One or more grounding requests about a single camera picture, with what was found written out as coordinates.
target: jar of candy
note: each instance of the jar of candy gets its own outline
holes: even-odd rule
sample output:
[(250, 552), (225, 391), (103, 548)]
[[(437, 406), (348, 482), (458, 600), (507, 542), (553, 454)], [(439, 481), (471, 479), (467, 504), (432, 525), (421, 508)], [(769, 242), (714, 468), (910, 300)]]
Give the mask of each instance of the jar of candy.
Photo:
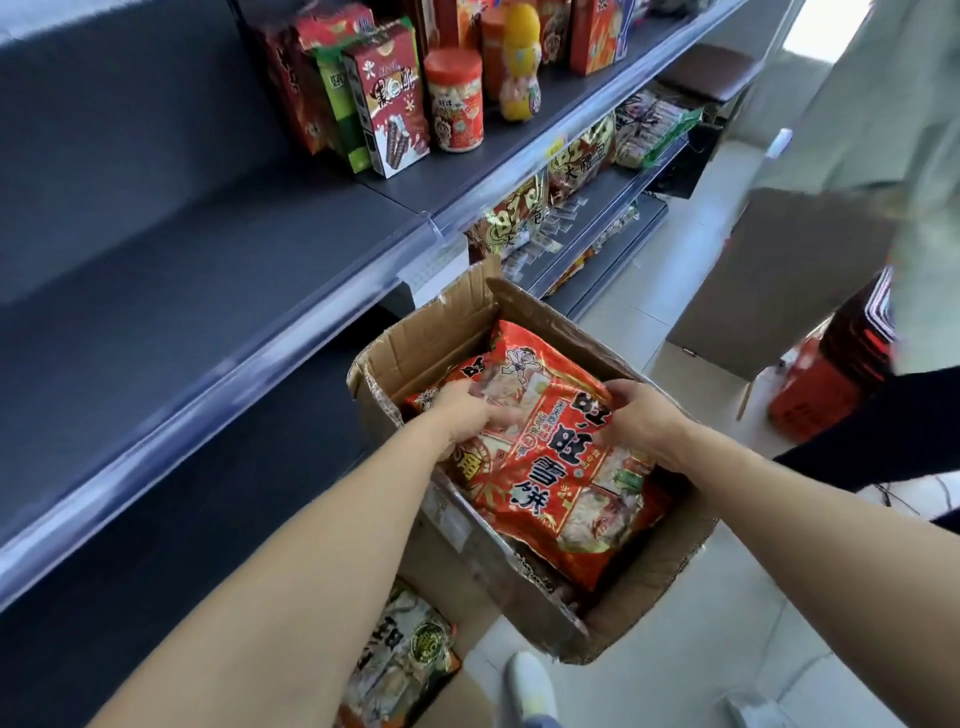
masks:
[(480, 15), (480, 33), (483, 43), (483, 88), (487, 98), (500, 100), (503, 85), (503, 24), (507, 9), (503, 5), (487, 8)]
[(465, 48), (438, 48), (423, 60), (437, 143), (469, 152), (483, 141), (483, 62)]

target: tiled floor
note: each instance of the tiled floor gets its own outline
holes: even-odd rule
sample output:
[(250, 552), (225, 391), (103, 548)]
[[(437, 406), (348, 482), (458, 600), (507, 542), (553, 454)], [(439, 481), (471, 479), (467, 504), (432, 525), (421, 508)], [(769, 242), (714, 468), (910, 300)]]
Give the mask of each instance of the tiled floor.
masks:
[[(761, 159), (751, 147), (726, 144), (693, 199), (670, 202), (665, 224), (581, 325), (698, 420), (773, 456), (790, 446), (765, 418), (778, 372), (757, 378), (738, 421), (747, 382), (664, 343), (719, 255)], [(884, 497), (878, 488), (862, 495)], [(889, 499), (892, 507), (929, 518), (960, 504), (960, 473), (894, 484)], [(503, 668), (526, 648), (501, 618), (466, 659), (467, 670), (499, 704), (504, 728), (515, 721)], [(736, 687), (778, 699), (801, 728), (901, 726), (722, 523), (653, 611), (595, 663), (572, 667), (542, 659), (566, 728), (730, 728), (719, 700)]]

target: forearm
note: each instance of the forearm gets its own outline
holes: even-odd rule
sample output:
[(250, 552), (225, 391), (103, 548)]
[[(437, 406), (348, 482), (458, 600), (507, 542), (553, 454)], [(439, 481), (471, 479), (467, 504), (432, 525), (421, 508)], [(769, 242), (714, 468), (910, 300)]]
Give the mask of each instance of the forearm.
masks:
[(429, 418), (404, 427), (211, 593), (91, 725), (329, 725), (445, 445)]
[(837, 655), (909, 725), (960, 714), (960, 539), (699, 425), (684, 472)]

